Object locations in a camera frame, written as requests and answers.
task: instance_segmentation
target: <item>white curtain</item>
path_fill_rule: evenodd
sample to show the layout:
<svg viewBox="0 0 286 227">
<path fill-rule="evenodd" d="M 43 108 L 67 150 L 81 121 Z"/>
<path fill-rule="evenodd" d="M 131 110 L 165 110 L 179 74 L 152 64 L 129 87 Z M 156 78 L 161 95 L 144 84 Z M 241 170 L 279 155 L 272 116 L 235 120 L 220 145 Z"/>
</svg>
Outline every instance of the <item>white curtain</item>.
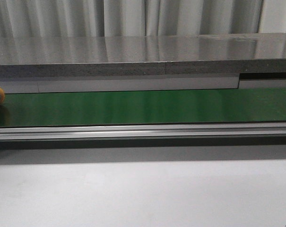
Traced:
<svg viewBox="0 0 286 227">
<path fill-rule="evenodd" d="M 0 0 L 0 37 L 286 33 L 286 0 Z"/>
</svg>

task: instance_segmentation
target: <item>aluminum rail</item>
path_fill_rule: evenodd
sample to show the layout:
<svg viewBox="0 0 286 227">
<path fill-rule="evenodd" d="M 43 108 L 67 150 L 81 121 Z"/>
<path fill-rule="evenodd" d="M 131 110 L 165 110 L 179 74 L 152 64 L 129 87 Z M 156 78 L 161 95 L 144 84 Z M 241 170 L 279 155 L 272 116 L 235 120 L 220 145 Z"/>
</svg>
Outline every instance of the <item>aluminum rail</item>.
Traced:
<svg viewBox="0 0 286 227">
<path fill-rule="evenodd" d="M 285 134 L 286 122 L 0 128 L 0 140 Z"/>
</svg>

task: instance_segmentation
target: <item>green belt surface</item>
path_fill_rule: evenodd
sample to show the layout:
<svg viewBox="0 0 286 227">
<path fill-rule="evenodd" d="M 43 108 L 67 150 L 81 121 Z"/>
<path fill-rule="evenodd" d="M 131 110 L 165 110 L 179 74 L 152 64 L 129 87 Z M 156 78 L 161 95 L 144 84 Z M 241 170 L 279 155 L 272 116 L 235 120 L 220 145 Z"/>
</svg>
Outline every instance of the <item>green belt surface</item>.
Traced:
<svg viewBox="0 0 286 227">
<path fill-rule="evenodd" d="M 286 121 L 286 88 L 8 94 L 0 127 Z"/>
</svg>

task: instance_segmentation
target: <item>gray countertop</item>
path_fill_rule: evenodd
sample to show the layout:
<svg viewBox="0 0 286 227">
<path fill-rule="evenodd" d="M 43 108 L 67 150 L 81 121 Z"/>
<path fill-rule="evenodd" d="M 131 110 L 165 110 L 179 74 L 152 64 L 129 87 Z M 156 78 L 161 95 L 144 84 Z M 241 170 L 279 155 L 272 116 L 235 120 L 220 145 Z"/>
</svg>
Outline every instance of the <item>gray countertop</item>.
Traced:
<svg viewBox="0 0 286 227">
<path fill-rule="evenodd" d="M 286 34 L 0 38 L 0 78 L 286 72 Z"/>
</svg>

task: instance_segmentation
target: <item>green conveyor belt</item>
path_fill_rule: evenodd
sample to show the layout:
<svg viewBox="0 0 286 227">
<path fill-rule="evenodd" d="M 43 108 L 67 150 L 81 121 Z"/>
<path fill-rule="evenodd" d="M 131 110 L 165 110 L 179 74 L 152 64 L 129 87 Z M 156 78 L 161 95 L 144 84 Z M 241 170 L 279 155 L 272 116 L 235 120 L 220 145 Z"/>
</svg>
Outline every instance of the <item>green conveyor belt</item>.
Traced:
<svg viewBox="0 0 286 227">
<path fill-rule="evenodd" d="M 286 88 L 10 94 L 0 127 L 286 121 Z"/>
</svg>

